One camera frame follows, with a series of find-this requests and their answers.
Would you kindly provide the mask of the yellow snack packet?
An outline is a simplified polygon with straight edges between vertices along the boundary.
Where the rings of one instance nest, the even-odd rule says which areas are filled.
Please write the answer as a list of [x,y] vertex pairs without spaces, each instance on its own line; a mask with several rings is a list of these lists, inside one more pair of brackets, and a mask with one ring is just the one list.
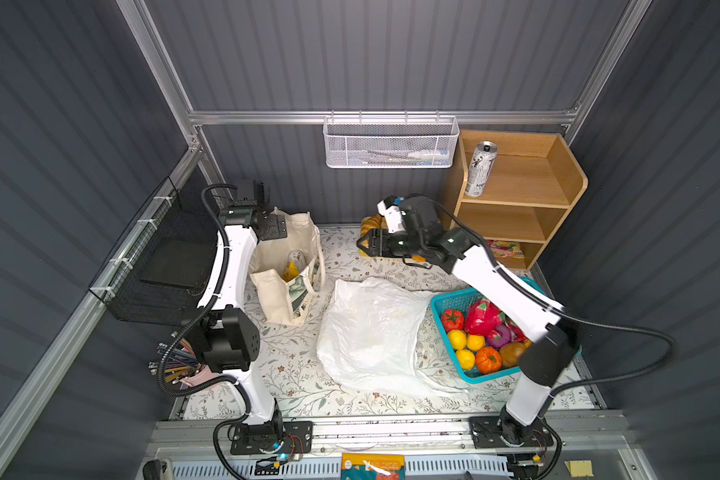
[[284,271],[283,279],[285,282],[290,282],[300,275],[301,271],[294,262],[290,262]]

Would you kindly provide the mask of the purple onion toy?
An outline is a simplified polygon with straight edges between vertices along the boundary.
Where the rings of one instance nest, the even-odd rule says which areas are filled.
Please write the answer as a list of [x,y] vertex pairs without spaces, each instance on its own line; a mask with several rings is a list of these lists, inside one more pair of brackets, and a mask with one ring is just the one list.
[[513,333],[506,324],[499,324],[485,337],[485,340],[487,346],[500,350],[513,341]]

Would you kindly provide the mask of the yellow lemon middle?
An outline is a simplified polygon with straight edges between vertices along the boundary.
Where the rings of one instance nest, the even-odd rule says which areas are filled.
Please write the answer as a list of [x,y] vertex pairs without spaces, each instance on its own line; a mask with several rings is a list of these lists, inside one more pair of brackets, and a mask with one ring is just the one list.
[[478,352],[486,346],[486,340],[484,336],[480,335],[468,335],[466,339],[466,348],[472,352]]

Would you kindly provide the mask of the coloured pencils bundle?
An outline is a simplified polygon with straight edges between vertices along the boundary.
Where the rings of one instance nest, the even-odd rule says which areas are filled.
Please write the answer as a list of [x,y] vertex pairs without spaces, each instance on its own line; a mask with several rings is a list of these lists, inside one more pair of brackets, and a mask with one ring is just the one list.
[[199,373],[202,369],[194,349],[186,339],[180,340],[172,349],[168,349],[166,343],[159,343],[156,351],[159,358],[149,361],[147,368],[151,375],[156,376],[158,374],[159,360],[166,355],[165,379],[167,382],[180,383],[182,380]]

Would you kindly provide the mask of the teal plastic fruit basket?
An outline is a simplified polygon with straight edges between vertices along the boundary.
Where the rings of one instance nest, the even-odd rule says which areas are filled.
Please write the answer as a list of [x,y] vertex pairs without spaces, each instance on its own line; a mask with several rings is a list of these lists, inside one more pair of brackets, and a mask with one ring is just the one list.
[[469,385],[520,372],[533,341],[497,305],[474,288],[430,301],[436,328],[459,377]]

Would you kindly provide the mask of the yellow lemon upper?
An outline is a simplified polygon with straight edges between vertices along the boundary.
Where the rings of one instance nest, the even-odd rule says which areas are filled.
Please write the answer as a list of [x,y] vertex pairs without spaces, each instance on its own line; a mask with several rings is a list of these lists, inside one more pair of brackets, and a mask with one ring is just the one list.
[[451,330],[448,332],[447,338],[454,351],[460,351],[467,348],[468,335],[463,330]]

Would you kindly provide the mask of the silver can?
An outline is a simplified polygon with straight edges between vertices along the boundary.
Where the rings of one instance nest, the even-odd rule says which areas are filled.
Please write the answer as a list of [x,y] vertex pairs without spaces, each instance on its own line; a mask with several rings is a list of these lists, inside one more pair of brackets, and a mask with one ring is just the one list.
[[293,250],[289,253],[287,265],[290,262],[294,262],[301,272],[308,264],[306,255],[300,250]]
[[468,163],[466,196],[480,197],[483,194],[497,154],[498,146],[495,143],[482,141],[477,144]]

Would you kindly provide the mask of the pink dragon fruit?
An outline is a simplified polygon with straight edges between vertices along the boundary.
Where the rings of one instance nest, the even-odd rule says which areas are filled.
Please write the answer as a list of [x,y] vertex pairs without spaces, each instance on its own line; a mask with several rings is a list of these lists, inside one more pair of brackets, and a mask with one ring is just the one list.
[[487,299],[478,300],[467,310],[464,329],[469,335],[491,336],[503,323],[500,309]]

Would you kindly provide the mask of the yellow sticky note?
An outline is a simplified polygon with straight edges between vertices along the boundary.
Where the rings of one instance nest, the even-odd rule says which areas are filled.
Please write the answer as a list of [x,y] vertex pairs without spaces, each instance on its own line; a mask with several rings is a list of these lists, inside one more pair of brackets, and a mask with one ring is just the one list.
[[594,476],[593,464],[590,460],[570,460],[564,462],[571,478],[584,479]]

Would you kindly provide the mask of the orange pumpkin toy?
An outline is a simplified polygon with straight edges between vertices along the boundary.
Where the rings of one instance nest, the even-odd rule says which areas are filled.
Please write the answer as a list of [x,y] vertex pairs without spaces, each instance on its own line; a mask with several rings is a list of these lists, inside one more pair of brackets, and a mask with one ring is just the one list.
[[503,367],[500,352],[493,347],[483,347],[475,354],[475,366],[482,375],[498,372]]

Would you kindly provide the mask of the red tomato toy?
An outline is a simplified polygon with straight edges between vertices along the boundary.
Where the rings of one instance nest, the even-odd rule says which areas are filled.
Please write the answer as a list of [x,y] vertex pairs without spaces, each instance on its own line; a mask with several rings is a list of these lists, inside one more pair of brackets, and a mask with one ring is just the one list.
[[446,309],[440,316],[441,324],[446,333],[454,330],[463,330],[465,317],[463,312],[456,309]]

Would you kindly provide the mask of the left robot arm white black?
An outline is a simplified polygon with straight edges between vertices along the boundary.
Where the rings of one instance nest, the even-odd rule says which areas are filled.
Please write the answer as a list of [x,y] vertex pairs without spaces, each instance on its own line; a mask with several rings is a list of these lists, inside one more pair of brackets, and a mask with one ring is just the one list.
[[[200,198],[216,229],[215,256],[197,312],[161,354],[157,385],[171,397],[185,397],[228,384],[242,399],[240,423],[254,428],[276,426],[281,414],[258,372],[260,331],[243,306],[256,246],[284,238],[285,225],[275,214],[267,212],[265,187],[255,180],[211,184],[202,190]],[[169,378],[167,366],[170,353],[183,340],[189,342],[195,358],[213,377],[180,388]]]

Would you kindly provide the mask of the white plastic grocery bag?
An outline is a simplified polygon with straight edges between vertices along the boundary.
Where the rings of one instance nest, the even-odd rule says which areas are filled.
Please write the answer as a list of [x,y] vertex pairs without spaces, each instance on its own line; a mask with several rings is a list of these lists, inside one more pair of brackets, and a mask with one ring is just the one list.
[[409,291],[388,280],[337,280],[322,316],[316,354],[343,388],[415,398],[465,398],[417,368],[417,335],[430,291]]

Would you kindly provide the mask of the cream canvas tote bag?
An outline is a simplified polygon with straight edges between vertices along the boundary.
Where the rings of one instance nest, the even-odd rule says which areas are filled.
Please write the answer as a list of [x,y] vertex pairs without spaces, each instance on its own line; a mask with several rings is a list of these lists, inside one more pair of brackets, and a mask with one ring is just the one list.
[[325,282],[320,230],[309,213],[271,212],[278,239],[256,246],[250,278],[268,322],[301,326]]

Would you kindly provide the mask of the colourful book at front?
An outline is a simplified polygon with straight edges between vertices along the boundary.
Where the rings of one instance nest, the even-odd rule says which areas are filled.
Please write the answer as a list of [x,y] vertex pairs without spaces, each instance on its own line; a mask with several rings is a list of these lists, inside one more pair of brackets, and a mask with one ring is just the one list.
[[404,480],[403,455],[344,453],[340,480]]

